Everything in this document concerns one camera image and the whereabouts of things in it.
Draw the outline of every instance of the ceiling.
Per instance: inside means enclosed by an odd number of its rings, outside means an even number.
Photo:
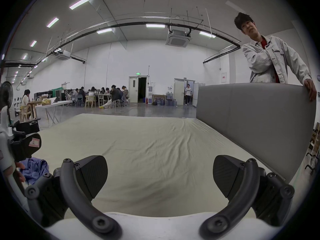
[[[190,21],[200,22],[195,18],[201,19],[204,25],[209,26],[210,24],[212,28],[242,41],[240,44],[247,42],[248,38],[235,27],[233,22],[239,10],[249,14],[257,24],[260,33],[264,35],[291,29],[293,28],[291,21],[297,19],[296,14],[284,0],[90,0],[90,2],[71,10],[69,7],[78,1],[80,0],[37,0],[19,25],[6,55],[6,61],[22,61],[24,54],[27,54],[25,60],[35,62],[46,53],[49,42],[50,47],[57,47],[61,39],[94,24],[113,19],[116,20],[113,24],[138,22],[142,19],[119,19],[144,15],[170,17],[171,10],[173,18],[178,15],[181,20],[187,20],[187,16],[184,15],[188,15]],[[167,14],[147,14],[143,12],[165,12]],[[48,23],[55,17],[59,20],[48,28]],[[183,24],[181,20],[176,20],[175,23]],[[101,27],[106,27],[106,25],[97,26],[87,31]],[[168,35],[167,28],[147,28],[145,25],[123,26],[120,29],[128,41],[137,39],[166,40]],[[229,42],[218,37],[208,38],[199,35],[197,30],[191,32],[191,37],[191,44],[217,51],[230,45]],[[37,43],[34,47],[30,47],[33,40],[36,40]],[[119,38],[113,32],[93,33],[75,41],[72,53],[91,46],[117,42],[118,40]],[[66,49],[70,51],[71,46],[71,43],[68,44]],[[50,56],[46,63],[40,63],[37,68],[33,69],[32,73],[36,74],[54,60],[53,56]],[[18,82],[20,80],[19,76],[23,76],[30,68],[9,68],[8,80],[12,79],[18,70],[15,82]]]

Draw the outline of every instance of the label sticker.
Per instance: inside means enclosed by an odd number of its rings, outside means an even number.
[[[29,146],[38,148],[39,143],[40,143],[40,140],[38,138],[32,138],[32,140],[29,143]]]

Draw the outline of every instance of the human hand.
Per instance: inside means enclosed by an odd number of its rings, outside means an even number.
[[[309,90],[309,99],[313,101],[317,97],[317,90],[315,84],[311,79],[304,80],[304,86]]]
[[[24,168],[25,168],[25,166],[24,166],[23,163],[21,163],[21,162],[15,162],[15,164],[16,164],[16,168],[21,168],[21,169],[24,169]],[[7,169],[5,169],[5,170],[3,171],[3,174],[4,174],[6,177],[9,177],[13,172],[14,172],[14,169],[13,169],[12,166],[10,166],[10,167],[8,167]],[[23,174],[22,174],[20,171],[18,171],[18,175],[19,175],[19,180],[20,180],[21,182],[25,182],[25,181],[26,181],[26,178],[23,176]]]

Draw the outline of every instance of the beige bed sheet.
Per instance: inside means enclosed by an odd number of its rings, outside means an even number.
[[[252,157],[191,118],[80,114],[40,135],[42,147],[33,156],[45,159],[50,173],[64,158],[104,156],[108,178],[92,204],[102,212],[140,216],[220,211],[228,200],[213,179],[215,157]],[[68,210],[65,218],[73,216]],[[255,217],[253,210],[246,216]]]

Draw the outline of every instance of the upholstered headboard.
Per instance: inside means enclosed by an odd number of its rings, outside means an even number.
[[[316,116],[304,86],[234,83],[199,87],[196,117],[287,183],[306,153]]]

